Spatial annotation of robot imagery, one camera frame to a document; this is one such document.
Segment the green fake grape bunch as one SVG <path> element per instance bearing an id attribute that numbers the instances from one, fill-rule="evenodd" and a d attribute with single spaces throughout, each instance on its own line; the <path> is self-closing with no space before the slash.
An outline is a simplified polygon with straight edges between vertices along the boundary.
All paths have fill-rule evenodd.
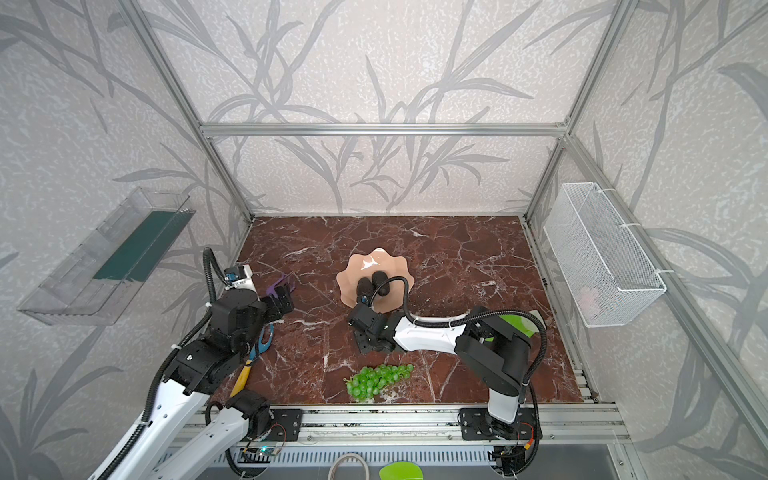
<path id="1" fill-rule="evenodd" d="M 363 367 L 345 380 L 348 395 L 355 402 L 373 401 L 387 388 L 411 377 L 413 364 Z"/>

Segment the green object behind arm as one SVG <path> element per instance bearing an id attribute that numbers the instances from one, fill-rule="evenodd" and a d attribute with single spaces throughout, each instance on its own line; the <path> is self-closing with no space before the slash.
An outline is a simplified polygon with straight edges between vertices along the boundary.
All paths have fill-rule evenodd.
<path id="1" fill-rule="evenodd" d="M 532 310 L 529 311 L 529 314 L 536 317 L 538 320 L 542 320 L 542 317 L 538 310 Z M 524 335 L 526 335 L 528 338 L 533 337 L 535 334 L 539 333 L 539 329 L 536 327 L 536 325 L 528 318 L 523 318 L 518 315 L 501 315 L 501 319 L 506 321 L 508 324 L 512 325 L 516 329 L 518 329 L 520 332 L 522 332 Z M 486 336 L 484 338 L 485 342 L 493 342 L 495 339 L 494 336 Z"/>

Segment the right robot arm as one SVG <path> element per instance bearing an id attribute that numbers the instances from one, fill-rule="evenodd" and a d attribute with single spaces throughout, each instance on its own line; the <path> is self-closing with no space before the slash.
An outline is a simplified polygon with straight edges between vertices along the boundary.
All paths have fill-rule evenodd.
<path id="1" fill-rule="evenodd" d="M 357 304 L 347 318 L 361 353 L 432 351 L 453 354 L 489 390 L 490 419 L 513 424 L 531 377 L 546 355 L 546 326 L 533 312 L 484 307 L 453 317 L 378 313 Z"/>

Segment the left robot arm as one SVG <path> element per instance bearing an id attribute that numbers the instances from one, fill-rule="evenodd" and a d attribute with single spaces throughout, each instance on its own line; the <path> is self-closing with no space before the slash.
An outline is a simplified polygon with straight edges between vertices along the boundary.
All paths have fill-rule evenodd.
<path id="1" fill-rule="evenodd" d="M 269 435 L 277 424 L 269 401 L 243 390 L 169 459 L 163 457 L 191 416 L 258 350 L 264 327 L 292 310 L 291 290 L 285 285 L 264 297 L 249 289 L 230 289 L 213 301 L 202 323 L 205 333 L 173 347 L 153 378 L 134 428 L 93 478 L 194 479 L 242 439 Z"/>

